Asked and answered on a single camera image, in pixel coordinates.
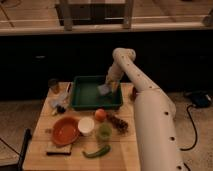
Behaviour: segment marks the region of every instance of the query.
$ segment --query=wooden table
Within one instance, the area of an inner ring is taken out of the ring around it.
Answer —
[[[65,90],[68,83],[60,83],[61,90]],[[26,157],[23,163],[23,170],[70,170],[70,171],[139,171],[140,162],[138,156],[138,146],[136,141],[133,103],[129,96],[132,90],[132,84],[122,83],[122,94],[124,104],[119,110],[108,112],[116,114],[119,118],[129,123],[129,131],[120,135],[113,128],[110,139],[111,151],[100,158],[88,159],[82,155],[82,151],[94,152],[99,149],[100,142],[97,142],[95,134],[89,137],[80,136],[72,146],[72,154],[65,155],[46,155],[47,143],[51,139],[51,129],[53,124],[65,115],[81,118],[83,116],[93,117],[94,111],[75,111],[69,109],[65,114],[52,115],[52,108],[48,101],[54,98],[50,91],[48,92],[43,109],[41,111],[38,123],[33,134],[32,141],[29,144]]]

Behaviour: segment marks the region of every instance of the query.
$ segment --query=white pipe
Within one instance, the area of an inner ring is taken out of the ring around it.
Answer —
[[[141,171],[184,171],[171,110],[165,96],[145,90],[134,103]]]
[[[135,57],[133,49],[116,48],[107,78],[116,82],[125,72],[139,92],[134,113],[141,170],[184,171],[173,122],[176,107],[164,91],[134,65]]]

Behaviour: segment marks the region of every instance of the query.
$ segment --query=cup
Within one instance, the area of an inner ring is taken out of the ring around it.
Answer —
[[[112,129],[110,125],[106,122],[100,124],[98,130],[97,130],[97,138],[101,141],[109,141],[110,136],[112,134]]]
[[[56,78],[52,78],[48,81],[48,87],[54,94],[58,94],[60,92],[59,80]]]
[[[95,123],[90,117],[83,117],[78,122],[78,130],[83,136],[90,136],[94,130]]]

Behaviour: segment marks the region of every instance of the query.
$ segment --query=green vegetable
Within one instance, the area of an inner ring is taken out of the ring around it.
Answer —
[[[85,151],[82,151],[82,153],[87,158],[95,158],[95,157],[100,157],[100,156],[107,154],[110,151],[110,149],[111,149],[111,147],[109,145],[105,145],[103,148],[101,148],[100,150],[98,150],[94,153],[88,154]]]

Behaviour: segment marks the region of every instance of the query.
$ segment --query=white cup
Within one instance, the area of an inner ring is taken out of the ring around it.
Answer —
[[[94,127],[94,120],[89,117],[84,117],[78,122],[78,130],[83,134],[83,136],[90,136]]]

